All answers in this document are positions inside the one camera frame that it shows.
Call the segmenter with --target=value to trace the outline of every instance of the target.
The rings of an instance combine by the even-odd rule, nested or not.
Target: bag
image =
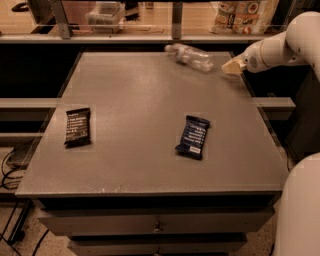
[[[216,8],[216,34],[263,34],[271,23],[279,0],[220,1]]]

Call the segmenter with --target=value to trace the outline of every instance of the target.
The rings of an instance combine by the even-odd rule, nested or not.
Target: drawer handle
[[[153,229],[153,233],[160,233],[163,229],[160,227],[160,222],[157,221],[155,228]]]

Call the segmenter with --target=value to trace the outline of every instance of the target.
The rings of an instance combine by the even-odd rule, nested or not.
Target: drawer
[[[38,218],[63,236],[246,233],[260,229],[273,208],[258,212],[179,209],[154,211],[42,211]]]
[[[70,241],[68,248],[78,256],[201,255],[236,251],[246,242],[246,237],[242,234],[149,235],[86,239]]]

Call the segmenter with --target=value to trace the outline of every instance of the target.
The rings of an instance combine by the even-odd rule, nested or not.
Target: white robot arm
[[[320,13],[305,12],[289,24],[286,32],[250,45],[222,66],[226,74],[253,73],[276,66],[311,65],[320,81]]]
[[[272,256],[320,255],[320,153],[298,163],[283,188]]]

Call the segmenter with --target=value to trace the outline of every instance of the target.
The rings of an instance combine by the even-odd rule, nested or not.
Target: water bottle
[[[174,61],[187,64],[197,70],[210,72],[214,67],[213,56],[198,48],[176,43],[166,45],[164,50]]]

